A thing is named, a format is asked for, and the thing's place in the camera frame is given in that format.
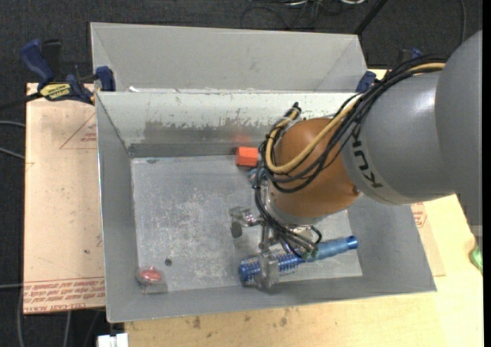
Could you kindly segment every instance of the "power cord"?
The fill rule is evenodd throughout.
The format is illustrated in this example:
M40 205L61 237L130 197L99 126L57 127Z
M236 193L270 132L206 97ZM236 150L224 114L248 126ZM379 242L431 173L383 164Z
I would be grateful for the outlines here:
M19 122L14 122L14 121L0 121L0 125L8 125L8 126L16 126L16 127L25 128L25 124L19 123ZM5 149L3 147L0 147L0 153L8 154L9 156L13 156L13 157L17 157L18 159L25 160L25 157L22 156L21 154L17 154L15 152L12 152L11 150Z

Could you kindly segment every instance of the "metal sheet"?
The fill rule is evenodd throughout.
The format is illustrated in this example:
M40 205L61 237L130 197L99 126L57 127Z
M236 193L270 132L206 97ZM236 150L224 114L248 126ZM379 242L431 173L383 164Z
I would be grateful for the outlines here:
M237 239L230 233L230 208L256 213L234 156L132 159L131 171L140 266L161 269L168 291L240 286L237 268L257 253L261 229L245 228ZM327 240L352 234L346 211L317 227ZM281 282L348 276L361 276L355 251L302 264Z
M302 117L333 114L351 94L187 91L100 94L132 157L233 154L257 147L297 101Z
M357 252L362 276L291 281L280 283L269 292L242 286L221 286L142 294L135 279L138 245L136 208L133 208L140 206L133 202L140 187L134 187L131 183L132 157L125 148L128 139L124 125L130 124L131 120L121 120L120 116L132 110L133 116L140 115L142 118L139 122L144 122L148 105L136 103L131 107L131 97L138 99L136 94L97 95L107 317L110 322L275 308L435 289L410 207L385 206L362 197L350 207L348 213L351 230L360 243ZM312 94L311 98L321 100L320 94ZM152 99L152 102L157 100L163 102L159 98ZM158 104L152 108L162 110ZM160 149L165 149L166 145L160 144ZM144 185L144 181L142 175L136 181L137 186ZM147 186L149 201L162 200L162 187L164 185L158 186L156 183ZM189 190L190 187L191 183L180 182L179 188L183 192L192 194L194 190Z
M366 71L356 35L93 23L91 36L118 91L354 91Z

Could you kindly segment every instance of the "orange object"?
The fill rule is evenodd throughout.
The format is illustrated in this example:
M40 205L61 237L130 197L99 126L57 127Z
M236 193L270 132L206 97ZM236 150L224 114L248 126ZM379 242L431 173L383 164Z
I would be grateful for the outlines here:
M236 164L238 166L255 167L258 163L259 152L255 147L238 147Z

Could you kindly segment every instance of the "blue clamp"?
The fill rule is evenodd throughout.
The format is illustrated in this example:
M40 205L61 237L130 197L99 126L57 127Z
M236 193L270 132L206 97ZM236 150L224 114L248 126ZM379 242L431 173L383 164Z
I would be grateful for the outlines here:
M377 75L373 71L367 71L361 80L358 82L358 86L356 87L356 92L365 92L371 85L374 84L375 78Z
M29 70L41 76L38 93L49 101L73 100L87 104L94 103L94 93L86 89L73 74L67 75L65 82L54 82L54 72L41 53L41 39L36 38L22 48L21 60ZM116 90L113 72L108 66L97 68L96 74L91 75L90 79L99 79L102 91Z

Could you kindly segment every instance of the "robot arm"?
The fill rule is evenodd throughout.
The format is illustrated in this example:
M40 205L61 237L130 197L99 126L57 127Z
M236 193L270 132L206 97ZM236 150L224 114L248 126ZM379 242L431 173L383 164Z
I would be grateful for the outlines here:
M259 148L255 281L276 283L283 254L296 263L320 259L323 245L334 254L355 248L353 237L323 243L315 224L361 193L387 204L457 193L471 228L481 226L481 67L479 32L447 62L422 57L389 71L332 117L304 121L295 104ZM285 253L270 250L276 243Z

